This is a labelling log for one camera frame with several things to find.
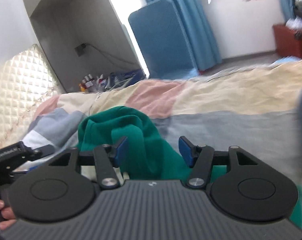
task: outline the logo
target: logo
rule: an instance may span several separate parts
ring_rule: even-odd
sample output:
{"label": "logo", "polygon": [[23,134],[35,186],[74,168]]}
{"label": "logo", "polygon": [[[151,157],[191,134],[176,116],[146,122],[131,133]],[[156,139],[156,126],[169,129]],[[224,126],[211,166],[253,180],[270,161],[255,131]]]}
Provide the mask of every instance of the logo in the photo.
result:
{"label": "logo", "polygon": [[6,155],[8,155],[8,154],[15,153],[15,152],[17,152],[17,151],[19,151],[19,148],[18,148],[18,147],[14,147],[14,148],[11,149],[11,150],[8,150],[8,151],[5,151],[5,152],[0,153],[0,158],[3,157],[3,156],[6,156]]}

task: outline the cream fabric patch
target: cream fabric patch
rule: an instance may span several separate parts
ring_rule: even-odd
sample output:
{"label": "cream fabric patch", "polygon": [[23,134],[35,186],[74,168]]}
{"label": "cream fabric patch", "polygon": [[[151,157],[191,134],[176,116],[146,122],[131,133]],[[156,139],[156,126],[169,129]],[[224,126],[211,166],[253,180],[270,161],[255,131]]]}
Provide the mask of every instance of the cream fabric patch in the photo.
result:
{"label": "cream fabric patch", "polygon": [[80,111],[90,115],[90,109],[94,101],[100,96],[100,93],[75,92],[63,94],[59,97],[57,107],[62,107],[68,114],[74,111]]}
{"label": "cream fabric patch", "polygon": [[208,82],[188,81],[172,115],[233,111],[263,114],[296,107],[302,89],[302,60],[273,69],[255,68]]}
{"label": "cream fabric patch", "polygon": [[121,90],[112,90],[100,94],[90,110],[90,115],[96,114],[116,106],[124,106],[128,98],[139,87],[142,81]]}

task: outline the chair backrest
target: chair backrest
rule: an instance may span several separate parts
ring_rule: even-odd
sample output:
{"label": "chair backrest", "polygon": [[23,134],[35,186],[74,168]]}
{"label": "chair backrest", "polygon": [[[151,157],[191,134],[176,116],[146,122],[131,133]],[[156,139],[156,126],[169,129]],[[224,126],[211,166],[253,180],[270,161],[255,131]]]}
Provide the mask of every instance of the chair backrest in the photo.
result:
{"label": "chair backrest", "polygon": [[185,30],[170,0],[147,4],[130,14],[129,23],[151,78],[176,79],[190,72],[197,74]]}

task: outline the gray ribbed plate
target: gray ribbed plate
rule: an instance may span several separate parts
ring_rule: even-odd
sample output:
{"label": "gray ribbed plate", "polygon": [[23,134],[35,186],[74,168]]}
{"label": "gray ribbed plate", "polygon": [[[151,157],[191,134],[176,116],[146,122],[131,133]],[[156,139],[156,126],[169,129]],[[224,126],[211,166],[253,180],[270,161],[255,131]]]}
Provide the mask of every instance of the gray ribbed plate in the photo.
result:
{"label": "gray ribbed plate", "polygon": [[1,233],[5,240],[299,240],[288,220],[248,224],[219,212],[207,195],[180,181],[127,181],[103,191],[81,215],[54,224],[19,220]]}

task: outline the human hand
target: human hand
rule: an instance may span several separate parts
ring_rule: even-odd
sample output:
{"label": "human hand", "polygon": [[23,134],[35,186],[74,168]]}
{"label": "human hand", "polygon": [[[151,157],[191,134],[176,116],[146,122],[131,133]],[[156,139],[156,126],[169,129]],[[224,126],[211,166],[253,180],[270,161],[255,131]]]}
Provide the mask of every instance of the human hand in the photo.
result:
{"label": "human hand", "polygon": [[12,208],[6,207],[4,208],[4,202],[3,200],[0,200],[0,210],[1,210],[1,215],[3,216],[4,219],[7,219],[6,221],[0,222],[0,229],[4,230],[11,226],[16,220],[15,216],[13,214]]}

